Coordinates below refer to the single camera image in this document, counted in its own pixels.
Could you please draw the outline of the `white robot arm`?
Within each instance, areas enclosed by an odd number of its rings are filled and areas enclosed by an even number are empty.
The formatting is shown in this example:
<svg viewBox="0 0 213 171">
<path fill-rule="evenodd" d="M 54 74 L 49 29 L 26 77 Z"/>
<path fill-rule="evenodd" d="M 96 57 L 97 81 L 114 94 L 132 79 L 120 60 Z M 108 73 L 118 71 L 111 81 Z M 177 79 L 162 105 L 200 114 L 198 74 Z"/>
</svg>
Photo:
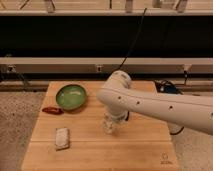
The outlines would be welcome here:
<svg viewBox="0 0 213 171">
<path fill-rule="evenodd" d="M 213 97 L 139 91 L 131 82 L 126 72 L 117 70 L 97 92 L 114 122 L 136 112 L 213 135 Z"/>
</svg>

